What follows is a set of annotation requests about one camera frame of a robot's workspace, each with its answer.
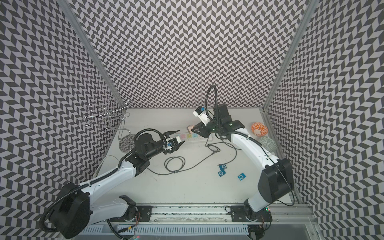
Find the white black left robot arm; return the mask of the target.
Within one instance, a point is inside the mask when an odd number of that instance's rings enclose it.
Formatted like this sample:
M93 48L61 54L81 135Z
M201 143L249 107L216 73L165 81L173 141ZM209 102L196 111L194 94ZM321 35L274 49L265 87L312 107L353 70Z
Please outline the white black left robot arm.
M69 183L46 208L39 220L39 228L47 233L59 232L71 239L87 226L111 219L138 220L137 204L121 195L104 204L95 202L119 184L137 177L158 154L176 152L184 143L180 137L171 138L173 131L161 133L155 129L139 131L133 139L133 149L124 155L112 170L79 185Z

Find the pink usb charger plug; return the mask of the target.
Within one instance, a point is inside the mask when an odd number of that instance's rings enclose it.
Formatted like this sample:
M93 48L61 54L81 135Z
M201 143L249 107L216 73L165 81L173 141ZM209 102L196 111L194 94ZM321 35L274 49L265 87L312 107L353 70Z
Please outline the pink usb charger plug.
M189 125L189 126L187 126L187 130L188 130L188 133L189 134L193 134L194 132L193 132L193 129L195 128L195 125Z

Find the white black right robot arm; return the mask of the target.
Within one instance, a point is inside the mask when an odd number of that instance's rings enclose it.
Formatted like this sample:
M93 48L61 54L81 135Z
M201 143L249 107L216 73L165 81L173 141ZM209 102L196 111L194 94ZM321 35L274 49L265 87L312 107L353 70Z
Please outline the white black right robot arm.
M294 190L293 167L288 159L279 159L262 144L251 137L245 126L232 120L225 104L218 103L218 90L211 85L206 93L204 105L196 108L194 115L200 123L192 132L204 138L216 134L241 149L255 164L259 172L255 194L244 202L246 218L251 222L261 221L268 206Z

